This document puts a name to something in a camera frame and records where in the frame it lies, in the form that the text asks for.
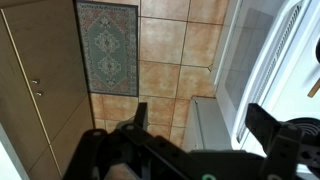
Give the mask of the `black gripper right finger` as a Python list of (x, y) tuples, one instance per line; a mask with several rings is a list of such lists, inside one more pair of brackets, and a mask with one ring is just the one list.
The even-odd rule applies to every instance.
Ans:
[(266, 153), (259, 169), (259, 178), (295, 180), (302, 131), (281, 124), (255, 103), (248, 105), (245, 125)]

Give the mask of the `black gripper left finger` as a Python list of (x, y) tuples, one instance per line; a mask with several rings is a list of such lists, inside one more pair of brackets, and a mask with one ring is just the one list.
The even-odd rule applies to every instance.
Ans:
[(113, 132), (86, 131), (63, 180), (103, 180), (110, 168), (118, 164), (125, 164), (136, 178), (151, 180), (150, 155), (143, 148), (152, 139), (146, 131), (147, 117), (147, 104), (139, 103), (134, 118), (120, 122)]

